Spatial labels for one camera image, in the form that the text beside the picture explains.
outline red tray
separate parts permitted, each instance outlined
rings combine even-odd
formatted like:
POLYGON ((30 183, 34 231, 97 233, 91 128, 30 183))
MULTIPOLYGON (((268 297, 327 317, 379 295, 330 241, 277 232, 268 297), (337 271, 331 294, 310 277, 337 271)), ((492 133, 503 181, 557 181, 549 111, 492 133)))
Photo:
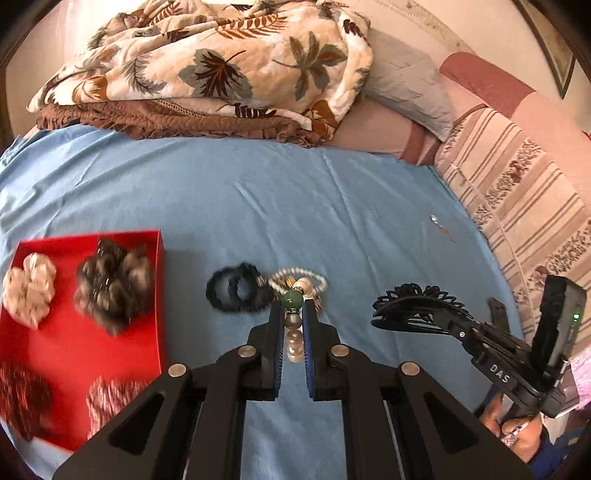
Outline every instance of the red tray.
POLYGON ((48 255, 57 267, 56 296, 39 330, 13 321, 0 312, 0 358, 21 363, 41 374, 51 386, 53 403, 47 433, 41 438, 66 450, 78 449, 89 431, 86 394, 92 382, 112 379, 151 381, 167 367, 163 315, 164 246, 159 231, 93 233, 46 238, 18 244, 13 267, 22 268, 33 252, 48 255), (76 313, 73 295, 78 265, 96 250, 100 237, 122 247, 145 245, 156 269, 154 308, 137 318, 118 337, 110 337, 88 318, 76 313))

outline green bead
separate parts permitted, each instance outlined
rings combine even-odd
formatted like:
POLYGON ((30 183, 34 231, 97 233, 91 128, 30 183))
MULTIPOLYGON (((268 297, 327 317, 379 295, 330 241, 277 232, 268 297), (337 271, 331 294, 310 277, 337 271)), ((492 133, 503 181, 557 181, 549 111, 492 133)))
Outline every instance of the green bead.
POLYGON ((281 300, 283 301, 283 306, 286 309, 299 310, 304 304, 304 296, 297 290, 290 290, 285 295, 283 295, 281 300))

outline floral blanket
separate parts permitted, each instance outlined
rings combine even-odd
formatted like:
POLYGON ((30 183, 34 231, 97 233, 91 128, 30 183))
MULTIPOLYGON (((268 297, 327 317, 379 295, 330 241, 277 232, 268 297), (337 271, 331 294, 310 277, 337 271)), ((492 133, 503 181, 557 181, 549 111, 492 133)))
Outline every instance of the floral blanket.
POLYGON ((147 100, 189 115, 284 117, 322 142, 369 72, 368 28, 341 2, 148 0, 102 27, 28 109, 147 100))

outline blue bedsheet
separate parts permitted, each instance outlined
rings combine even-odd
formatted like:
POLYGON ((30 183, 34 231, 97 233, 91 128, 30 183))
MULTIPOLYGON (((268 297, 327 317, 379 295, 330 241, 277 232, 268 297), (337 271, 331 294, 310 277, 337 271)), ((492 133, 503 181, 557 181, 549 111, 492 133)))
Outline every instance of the blue bedsheet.
MULTIPOLYGON (((241 261, 272 273, 315 270, 329 281, 322 321, 374 361, 421 364, 467 407, 489 388, 460 343, 394 334, 369 321, 372 303, 405 282, 437 284, 478 319, 511 291, 462 205, 434 171, 391 155, 305 150, 268 141, 134 141, 73 126, 17 140, 0 164, 0 270, 20 239, 95 231, 163 231, 170 359, 196 367, 246 341, 268 312, 213 310, 207 280, 241 261), (450 235, 432 223, 436 215, 450 235)), ((284 363, 280 398, 249 404, 244 480, 346 477, 340 405, 307 398, 303 364, 284 363)), ((39 442, 19 448, 43 477, 64 459, 39 442)))

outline gray pillow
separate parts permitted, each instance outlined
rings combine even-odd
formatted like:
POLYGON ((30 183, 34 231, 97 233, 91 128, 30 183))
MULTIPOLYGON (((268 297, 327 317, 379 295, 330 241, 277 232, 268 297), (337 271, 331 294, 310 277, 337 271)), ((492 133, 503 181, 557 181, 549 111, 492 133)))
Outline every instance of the gray pillow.
POLYGON ((435 62, 397 38, 369 30, 374 62, 363 91, 445 141, 453 128, 453 106, 435 62))

